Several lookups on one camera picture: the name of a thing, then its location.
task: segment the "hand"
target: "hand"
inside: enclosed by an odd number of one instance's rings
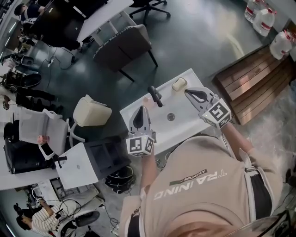
[[[4,95],[4,101],[5,101],[6,103],[8,103],[8,102],[10,101],[9,97],[6,96],[6,95]]]
[[[43,199],[40,199],[40,205],[44,207],[44,206],[46,206],[47,204],[46,204],[46,202],[45,202]]]

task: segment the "chair leg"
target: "chair leg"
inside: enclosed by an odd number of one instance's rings
[[[166,11],[164,11],[164,10],[158,9],[158,8],[156,8],[156,7],[154,7],[154,6],[150,6],[150,9],[151,9],[151,10],[158,11],[158,12],[164,12],[164,13],[166,13],[166,14],[169,14],[169,12],[166,12]]]
[[[148,8],[148,6],[141,7],[138,10],[135,10],[134,12],[132,12],[131,14],[129,14],[129,16],[131,17],[132,15],[134,15],[136,13],[143,12],[143,11],[147,10],[147,8]]]
[[[69,119],[67,119],[66,122],[68,123],[68,132],[70,133],[70,135],[69,135],[70,147],[73,147],[73,139],[76,139],[76,140],[84,143],[85,142],[84,138],[81,138],[81,137],[74,134],[74,130],[77,126],[77,122],[75,121],[71,128],[69,125]]]
[[[119,70],[119,72],[120,72],[122,75],[124,75],[125,77],[129,78],[132,82],[135,82],[135,80],[132,79],[132,78],[130,77],[130,75],[128,75],[127,73],[123,72],[122,70]]]
[[[152,6],[157,6],[157,5],[159,5],[159,4],[161,4],[161,3],[164,3],[165,4],[165,2],[166,2],[166,0],[164,0],[164,1],[161,1],[161,0],[155,0],[155,1],[158,1],[157,3],[154,3],[154,4],[151,4]]]
[[[153,54],[152,54],[152,52],[150,50],[148,51],[148,54],[152,58],[152,61],[154,62],[155,66],[158,67],[157,61],[155,60],[155,58],[154,58],[154,56],[153,56]]]
[[[147,8],[147,9],[146,9],[146,12],[145,12],[145,15],[144,15],[143,25],[145,25],[145,26],[146,26],[146,19],[147,19],[147,17],[148,17],[149,11],[150,11],[150,9]]]

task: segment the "black chair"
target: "black chair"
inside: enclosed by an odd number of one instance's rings
[[[166,12],[166,11],[163,11],[161,9],[158,9],[156,8],[155,6],[159,5],[160,3],[163,3],[164,5],[167,4],[167,1],[166,0],[155,0],[155,1],[158,1],[157,3],[154,3],[154,4],[150,4],[151,1],[154,1],[154,0],[134,0],[134,4],[131,5],[130,7],[140,7],[140,9],[132,12],[129,16],[131,18],[133,18],[133,15],[138,13],[138,12],[143,12],[145,11],[145,16],[144,16],[144,19],[143,19],[143,24],[146,25],[146,19],[147,19],[147,16],[149,14],[149,12],[151,10],[155,10],[155,11],[158,11],[158,12],[164,12],[166,13],[166,16],[169,18],[171,17],[171,14],[169,12]]]

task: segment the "pink object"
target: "pink object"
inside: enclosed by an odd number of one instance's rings
[[[43,145],[47,142],[49,142],[49,136],[38,136],[38,140],[37,142],[40,144],[40,145]]]

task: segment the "white table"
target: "white table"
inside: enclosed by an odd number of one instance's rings
[[[60,157],[66,156],[66,161],[61,161],[62,168],[55,162],[64,189],[81,187],[98,182],[92,163],[88,158],[83,143],[78,143]]]
[[[94,40],[101,46],[103,41],[97,35],[96,31],[105,23],[109,23],[110,27],[115,34],[118,33],[114,25],[110,22],[110,19],[117,14],[122,17],[130,24],[136,25],[136,23],[130,18],[130,16],[124,11],[125,8],[132,5],[133,0],[109,0],[107,4],[99,8],[89,19],[85,20],[82,29],[77,38],[78,42],[83,41],[86,37],[92,36]]]

